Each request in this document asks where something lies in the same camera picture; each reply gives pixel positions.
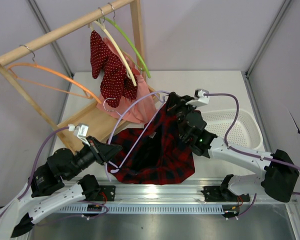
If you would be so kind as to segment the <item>red plaid skirt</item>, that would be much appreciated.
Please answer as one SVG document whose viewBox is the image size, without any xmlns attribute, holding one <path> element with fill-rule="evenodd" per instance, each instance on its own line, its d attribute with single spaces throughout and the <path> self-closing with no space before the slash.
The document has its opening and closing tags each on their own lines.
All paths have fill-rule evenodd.
<svg viewBox="0 0 300 240">
<path fill-rule="evenodd" d="M 195 173 L 193 153 L 179 138 L 177 120 L 163 105 L 150 125 L 127 128 L 111 142 L 122 150 L 107 164 L 108 173 L 124 184 L 172 185 Z"/>
</svg>

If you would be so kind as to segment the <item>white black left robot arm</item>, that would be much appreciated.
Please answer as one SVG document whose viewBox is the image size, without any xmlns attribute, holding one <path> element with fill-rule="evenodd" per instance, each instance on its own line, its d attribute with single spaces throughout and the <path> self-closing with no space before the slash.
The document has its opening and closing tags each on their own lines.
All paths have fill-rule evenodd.
<svg viewBox="0 0 300 240">
<path fill-rule="evenodd" d="M 68 188 L 64 181 L 72 180 L 93 163 L 108 163 L 121 150 L 120 145 L 102 143 L 92 136 L 84 140 L 83 148 L 76 153 L 68 148 L 56 150 L 44 165 L 31 172 L 20 193 L 0 207 L 0 240 L 30 232 L 44 218 L 70 204 L 105 202 L 107 197 L 94 175 L 87 174 Z"/>
</svg>

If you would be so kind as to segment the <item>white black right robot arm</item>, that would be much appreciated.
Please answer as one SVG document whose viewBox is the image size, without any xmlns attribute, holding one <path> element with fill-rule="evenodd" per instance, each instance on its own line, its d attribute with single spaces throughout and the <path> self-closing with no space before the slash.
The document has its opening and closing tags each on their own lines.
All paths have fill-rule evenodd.
<svg viewBox="0 0 300 240">
<path fill-rule="evenodd" d="M 210 96 L 202 89 L 197 89 L 194 97 L 175 92 L 168 95 L 167 112 L 176 116 L 180 140 L 197 156 L 223 160 L 252 172 L 244 176 L 227 175 L 220 185 L 225 196 L 265 193 L 288 203 L 300 175 L 290 156 L 279 149 L 271 153 L 242 147 L 207 131 L 207 122 L 197 107 L 206 105 Z"/>
</svg>

